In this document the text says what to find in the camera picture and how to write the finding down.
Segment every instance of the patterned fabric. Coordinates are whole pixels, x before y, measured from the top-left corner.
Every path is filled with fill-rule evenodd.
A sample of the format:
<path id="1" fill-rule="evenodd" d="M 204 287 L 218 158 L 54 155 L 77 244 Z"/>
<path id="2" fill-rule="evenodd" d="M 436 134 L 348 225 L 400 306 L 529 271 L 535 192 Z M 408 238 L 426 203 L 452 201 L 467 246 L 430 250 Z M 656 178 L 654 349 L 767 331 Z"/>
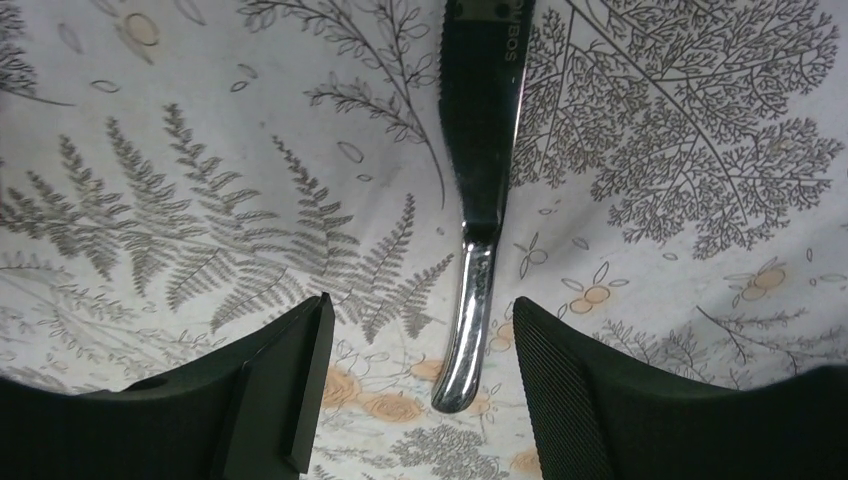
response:
<path id="1" fill-rule="evenodd" d="M 510 301 L 751 388 L 848 359 L 842 2 L 540 1 L 482 391 L 422 0 L 0 0 L 0 369 L 120 389 L 327 291 L 308 478 L 540 478 Z"/>

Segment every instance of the orange flower print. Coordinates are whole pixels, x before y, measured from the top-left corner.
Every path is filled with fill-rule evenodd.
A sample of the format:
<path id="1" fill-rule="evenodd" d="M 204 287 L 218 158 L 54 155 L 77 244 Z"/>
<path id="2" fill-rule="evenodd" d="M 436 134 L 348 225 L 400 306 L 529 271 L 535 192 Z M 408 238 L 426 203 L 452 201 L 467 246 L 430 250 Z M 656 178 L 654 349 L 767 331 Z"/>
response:
<path id="1" fill-rule="evenodd" d="M 471 402 L 471 405 L 468 406 L 468 413 L 471 415 L 484 415 L 486 412 L 492 409 L 492 403 L 490 402 L 490 397 L 485 393 L 480 393 L 477 397 L 474 398 L 474 401 Z"/>
<path id="2" fill-rule="evenodd" d="M 776 289 L 786 280 L 785 263 L 777 263 L 777 257 L 766 262 L 757 273 L 736 273 L 724 277 L 734 283 L 730 289 L 736 292 L 733 298 L 733 308 L 739 305 L 739 300 L 754 302 L 763 298 L 769 291 Z"/>
<path id="3" fill-rule="evenodd" d="M 584 287 L 583 284 L 577 280 L 563 278 L 561 280 L 563 285 L 579 293 L 580 296 L 563 304 L 559 308 L 557 311 L 559 318 L 562 318 L 569 310 L 578 315 L 589 313 L 593 308 L 606 302 L 607 299 L 612 296 L 612 289 L 623 287 L 630 283 L 629 280 L 618 279 L 607 284 L 603 284 L 602 282 L 606 278 L 607 273 L 609 273 L 609 262 L 604 262 L 604 264 L 601 265 L 601 268 L 595 272 L 595 276 L 592 277 L 592 285 L 588 288 Z"/>
<path id="4" fill-rule="evenodd" d="M 424 413 L 424 408 L 418 401 L 404 396 L 403 393 L 361 394 L 359 399 L 366 412 L 385 422 L 408 423 Z"/>
<path id="5" fill-rule="evenodd" d="M 331 366 L 327 370 L 324 382 L 324 396 L 321 399 L 322 408 L 340 408 L 356 401 L 356 396 L 362 392 L 359 381 L 350 373 Z"/>
<path id="6" fill-rule="evenodd" d="M 509 468 L 516 472 L 529 473 L 542 478 L 542 465 L 539 463 L 539 454 L 535 448 L 516 455 Z"/>
<path id="7" fill-rule="evenodd" d="M 409 374 L 419 380 L 435 382 L 442 373 L 442 360 L 422 360 L 409 367 Z"/>
<path id="8" fill-rule="evenodd" d="M 507 322 L 495 330 L 495 338 L 489 341 L 489 348 L 496 352 L 509 350 L 515 342 L 515 330 L 512 322 Z"/>

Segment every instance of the butter knife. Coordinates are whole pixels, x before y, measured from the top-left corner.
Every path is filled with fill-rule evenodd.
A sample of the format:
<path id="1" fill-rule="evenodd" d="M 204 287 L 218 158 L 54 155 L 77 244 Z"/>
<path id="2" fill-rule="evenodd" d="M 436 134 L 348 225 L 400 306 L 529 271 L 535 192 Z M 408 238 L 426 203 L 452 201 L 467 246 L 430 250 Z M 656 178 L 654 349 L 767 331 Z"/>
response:
<path id="1" fill-rule="evenodd" d="M 462 202 L 459 302 L 432 405 L 468 408 L 480 384 L 535 0 L 448 0 L 439 116 Z"/>

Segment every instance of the gray fern leaf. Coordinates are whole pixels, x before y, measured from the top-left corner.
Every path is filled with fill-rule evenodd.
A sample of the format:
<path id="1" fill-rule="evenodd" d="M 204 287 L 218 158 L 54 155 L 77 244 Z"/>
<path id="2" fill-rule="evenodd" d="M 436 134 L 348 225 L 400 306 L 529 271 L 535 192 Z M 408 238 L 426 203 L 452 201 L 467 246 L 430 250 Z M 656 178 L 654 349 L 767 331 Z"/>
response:
<path id="1" fill-rule="evenodd" d="M 294 174 L 301 195 L 297 202 L 301 207 L 297 223 L 306 228 L 292 234 L 293 247 L 286 250 L 286 259 L 306 273 L 354 280 L 357 268 L 353 260 L 359 254 L 350 247 L 359 246 L 359 240 L 341 230 L 353 220 L 353 215 L 338 215 L 341 202 L 328 201 L 329 189 L 320 186 L 282 140 L 274 137 L 274 143 Z"/>
<path id="2" fill-rule="evenodd" d="M 324 470 L 324 467 L 322 467 L 321 465 L 315 465 L 315 468 L 312 470 L 312 473 L 315 475 L 317 480 L 339 480 L 339 477 L 331 475 L 329 472 Z"/>
<path id="3" fill-rule="evenodd" d="M 24 36 L 21 9 L 13 0 L 0 0 L 0 91 L 35 96 L 36 75 L 15 41 Z"/>
<path id="4" fill-rule="evenodd" d="M 176 312 L 192 298 L 228 284 L 236 275 L 235 265 L 235 256 L 224 248 L 185 247 L 168 280 L 168 306 Z"/>
<path id="5" fill-rule="evenodd" d="M 300 283 L 285 268 L 252 260 L 239 262 L 237 267 L 240 275 L 235 287 L 212 316 L 212 333 L 246 315 L 293 305 L 306 297 Z"/>
<path id="6" fill-rule="evenodd" d="M 76 201 L 69 201 L 40 175 L 27 172 L 36 198 L 9 187 L 12 204 L 3 202 L 0 226 L 35 240 L 47 238 L 67 258 L 83 255 L 103 278 L 111 280 L 121 248 L 118 232 L 137 223 L 121 218 L 130 206 L 121 201 L 120 193 L 106 191 L 105 181 L 84 166 L 83 157 L 65 136 L 60 137 L 60 153 Z"/>
<path id="7" fill-rule="evenodd" d="M 418 338 L 421 330 L 433 320 L 432 317 L 423 314 L 427 308 L 427 297 L 451 261 L 453 261 L 452 253 L 436 265 L 415 273 L 411 278 L 399 283 L 394 291 L 387 295 L 396 305 L 404 329 L 410 337 Z"/>
<path id="8" fill-rule="evenodd" d="M 401 277 L 404 256 L 409 253 L 414 224 L 415 198 L 407 194 L 403 215 L 395 223 L 395 228 L 359 262 L 363 285 L 357 287 L 369 293 L 388 292 L 394 288 Z"/>
<path id="9" fill-rule="evenodd" d="M 185 177 L 193 184 L 191 190 L 199 196 L 198 203 L 207 212 L 203 218 L 208 222 L 209 236 L 221 245 L 183 247 L 184 255 L 168 282 L 168 304 L 176 311 L 188 300 L 241 278 L 236 254 L 252 256 L 259 252 L 285 251 L 283 246 L 269 240 L 287 237 L 289 233 L 273 226 L 251 227 L 252 223 L 272 220 L 277 215 L 267 211 L 237 211 L 240 204 L 259 192 L 250 188 L 230 189 L 230 184 L 241 175 L 220 172 L 223 159 L 219 157 L 201 160 L 206 146 L 193 143 L 194 134 L 187 128 L 182 110 L 171 104 L 165 111 L 165 131 L 174 139 L 171 147 L 180 154 L 177 163 L 186 167 Z M 241 292 L 245 286 L 237 288 Z M 230 320 L 229 315 L 219 318 L 221 324 Z"/>
<path id="10" fill-rule="evenodd" d="M 368 308 L 354 295 L 352 285 L 361 282 L 357 260 L 359 239 L 346 233 L 343 227 L 353 220 L 353 215 L 340 215 L 342 203 L 328 198 L 330 190 L 322 187 L 309 174 L 291 150 L 274 137 L 277 150 L 283 154 L 294 183 L 300 193 L 298 225 L 302 230 L 292 234 L 292 246 L 285 258 L 298 270 L 311 274 L 309 288 L 324 291 L 339 300 L 338 319 L 341 323 L 356 323 Z"/>
<path id="11" fill-rule="evenodd" d="M 193 132 L 186 127 L 182 110 L 171 104 L 165 107 L 165 129 L 175 143 L 171 147 L 181 157 L 177 163 L 187 167 L 185 177 L 194 184 L 191 190 L 200 197 L 199 204 L 207 210 L 204 218 L 209 222 L 210 236 L 218 243 L 244 253 L 283 252 L 285 248 L 268 240 L 289 236 L 277 227 L 252 228 L 251 223 L 277 218 L 268 211 L 237 211 L 242 203 L 260 195 L 252 188 L 232 189 L 230 184 L 241 178 L 234 171 L 219 171 L 223 159 L 210 157 L 200 160 L 206 146 L 192 144 Z"/>
<path id="12" fill-rule="evenodd" d="M 409 241 L 415 223 L 415 198 L 407 194 L 400 220 L 389 234 L 383 237 L 370 253 L 358 263 L 355 279 L 334 282 L 336 290 L 345 291 L 337 302 L 346 321 L 361 323 L 369 343 L 393 318 L 399 316 L 396 307 L 387 302 L 385 294 L 396 288 L 402 276 L 404 256 L 409 252 Z"/>
<path id="13" fill-rule="evenodd" d="M 124 232 L 119 237 L 130 252 L 136 292 L 143 296 L 150 282 L 179 257 L 180 247 L 173 239 L 195 237 L 206 230 L 197 217 L 185 213 L 189 200 L 174 200 L 176 184 L 165 184 L 165 175 L 155 173 L 152 163 L 124 137 L 118 121 L 110 118 L 106 126 L 115 157 L 135 196 L 133 214 L 147 230 Z"/>

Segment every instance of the branch illustration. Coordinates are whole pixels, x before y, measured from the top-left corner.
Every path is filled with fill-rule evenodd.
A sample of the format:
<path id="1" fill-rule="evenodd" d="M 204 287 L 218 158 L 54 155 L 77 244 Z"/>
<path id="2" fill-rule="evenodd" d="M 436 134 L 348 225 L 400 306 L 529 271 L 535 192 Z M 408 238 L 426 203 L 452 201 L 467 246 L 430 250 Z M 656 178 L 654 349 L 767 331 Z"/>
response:
<path id="1" fill-rule="evenodd" d="M 841 326 L 812 337 L 785 334 L 764 336 L 752 332 L 785 328 L 806 315 L 805 309 L 792 314 L 779 312 L 766 318 L 745 318 L 742 315 L 717 317 L 701 307 L 696 308 L 704 318 L 724 330 L 726 338 L 720 343 L 730 348 L 731 358 L 739 365 L 747 365 L 763 353 L 779 354 L 783 356 L 786 371 L 797 375 L 817 362 L 841 362 L 848 358 L 848 331 Z"/>
<path id="2" fill-rule="evenodd" d="M 627 242 L 694 228 L 696 259 L 750 250 L 819 205 L 844 146 L 785 118 L 835 61 L 818 1 L 567 3 L 568 20 L 549 9 L 532 32 L 513 186 L 591 171 Z"/>
<path id="3" fill-rule="evenodd" d="M 391 92 L 380 96 L 360 78 L 342 83 L 335 73 L 329 81 L 305 92 L 310 104 L 320 105 L 325 99 L 335 104 L 339 113 L 364 110 L 372 119 L 389 125 L 386 132 L 395 141 L 410 141 L 427 147 L 439 179 L 442 208 L 445 206 L 445 181 L 441 164 L 413 102 L 413 90 L 435 82 L 431 73 L 431 53 L 410 58 L 412 42 L 430 33 L 418 20 L 420 8 L 412 8 L 405 0 L 367 0 L 364 5 L 351 5 L 348 0 L 242 0 L 238 13 L 244 15 L 245 26 L 258 32 L 272 26 L 278 18 L 300 20 L 302 30 L 311 31 L 326 42 L 338 45 L 339 55 L 358 59 L 368 69 L 379 72 Z M 354 9 L 372 19 L 381 33 L 382 43 L 369 39 L 354 18 Z"/>

